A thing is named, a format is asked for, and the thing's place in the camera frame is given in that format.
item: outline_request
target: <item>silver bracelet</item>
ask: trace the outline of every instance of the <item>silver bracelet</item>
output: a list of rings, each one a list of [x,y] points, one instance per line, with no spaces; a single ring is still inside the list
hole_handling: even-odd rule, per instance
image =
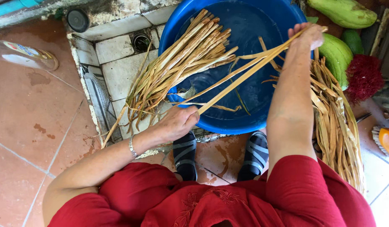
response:
[[[133,148],[133,138],[134,138],[135,135],[133,135],[131,138],[130,138],[130,141],[129,141],[129,147],[130,147],[130,151],[131,151],[131,154],[134,156],[134,157],[137,157],[137,153],[136,151],[134,150]]]

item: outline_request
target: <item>black round cap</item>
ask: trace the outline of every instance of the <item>black round cap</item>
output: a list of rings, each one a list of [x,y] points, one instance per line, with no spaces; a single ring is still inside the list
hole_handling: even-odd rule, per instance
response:
[[[74,31],[82,33],[88,29],[90,20],[84,10],[75,8],[67,13],[67,23]]]

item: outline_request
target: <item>sandal strap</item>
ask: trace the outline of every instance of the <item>sandal strap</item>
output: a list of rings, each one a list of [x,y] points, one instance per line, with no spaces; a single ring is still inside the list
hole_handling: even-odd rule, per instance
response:
[[[257,162],[253,162],[253,161],[244,161],[243,165],[251,165],[251,166],[254,166],[256,168],[258,168],[260,170],[260,173],[263,172],[263,168],[261,165],[259,165],[259,163]]]
[[[178,166],[182,165],[182,164],[190,164],[194,167],[194,173],[196,174],[196,178],[194,181],[197,181],[197,169],[196,169],[196,164],[192,161],[192,160],[189,160],[189,159],[184,159],[184,160],[181,160],[181,161],[178,161],[177,163],[175,163],[175,167],[176,169],[178,168]]]
[[[256,157],[257,160],[263,164],[263,166],[266,166],[266,161],[265,161],[265,160],[264,160],[256,151],[254,151],[255,149],[254,149],[253,147],[251,147],[250,145],[248,145],[247,148],[246,148],[246,150],[247,150],[248,152],[250,152],[254,157]]]
[[[176,148],[181,148],[181,147],[187,147],[190,145],[195,145],[196,143],[197,143],[197,141],[196,141],[196,139],[194,139],[194,140],[187,141],[184,143],[174,144],[172,147],[173,147],[173,149],[176,149]]]
[[[254,144],[252,141],[248,141],[248,144],[249,144],[249,146],[250,146],[251,148],[253,148],[253,149],[256,149],[256,150],[258,150],[258,151],[260,151],[260,152],[263,152],[263,153],[266,153],[266,154],[269,153],[269,150],[268,150],[268,149],[266,149],[266,148],[264,148],[264,147],[261,147],[261,146],[259,146],[259,145],[256,145],[256,144]]]
[[[178,162],[178,160],[183,157],[185,154],[191,152],[192,150],[196,149],[196,140],[192,140],[192,141],[188,141],[188,142],[184,142],[184,143],[180,143],[180,144],[174,144],[173,145],[173,148],[174,149],[177,149],[177,148],[181,148],[181,147],[187,147],[187,146],[190,146],[188,148],[186,148],[184,151],[180,152],[180,154],[178,154],[176,157],[175,157],[175,163]]]

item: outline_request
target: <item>red dress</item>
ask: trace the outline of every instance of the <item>red dress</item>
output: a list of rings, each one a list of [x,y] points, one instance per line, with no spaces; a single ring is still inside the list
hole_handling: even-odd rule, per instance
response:
[[[375,226],[363,196],[326,164],[293,155],[280,159],[266,181],[225,186],[179,182],[166,167],[130,163],[99,193],[64,204],[49,227]]]

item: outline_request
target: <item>hand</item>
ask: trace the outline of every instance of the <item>hand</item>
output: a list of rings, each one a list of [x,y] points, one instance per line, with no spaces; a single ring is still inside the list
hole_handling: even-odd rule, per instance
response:
[[[308,27],[309,28],[303,32],[303,34],[294,40],[294,43],[298,42],[305,42],[306,44],[310,45],[310,50],[314,50],[320,46],[322,46],[324,40],[322,31],[323,28],[320,25],[312,24],[311,23],[302,23],[302,24],[296,24],[294,26],[294,29],[290,28],[288,29],[288,37],[291,38],[298,32],[300,32],[302,29]]]
[[[162,143],[175,141],[186,135],[200,119],[196,106],[180,108],[174,106],[154,126],[148,130],[154,132],[154,136],[160,137]]]

